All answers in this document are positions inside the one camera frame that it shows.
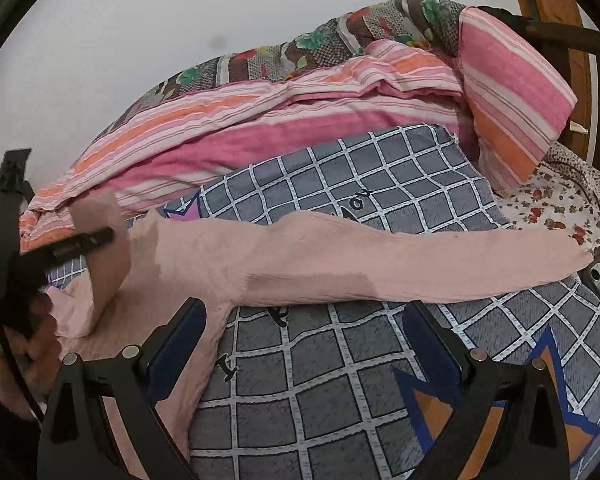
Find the left hand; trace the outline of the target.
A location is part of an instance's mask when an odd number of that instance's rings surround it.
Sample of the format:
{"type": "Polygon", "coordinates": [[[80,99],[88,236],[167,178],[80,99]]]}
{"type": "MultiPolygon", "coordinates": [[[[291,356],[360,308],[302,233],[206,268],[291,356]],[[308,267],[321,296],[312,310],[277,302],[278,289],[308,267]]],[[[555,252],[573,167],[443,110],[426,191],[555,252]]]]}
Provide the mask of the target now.
{"type": "MultiPolygon", "coordinates": [[[[49,394],[60,367],[61,344],[56,337],[57,323],[50,314],[53,303],[50,297],[39,292],[30,303],[30,311],[38,319],[38,329],[27,339],[11,328],[5,328],[9,348],[22,363],[22,376],[27,386],[38,394],[49,394]]],[[[0,345],[0,402],[12,413],[25,420],[33,420],[34,414],[17,386],[0,345]]]]}

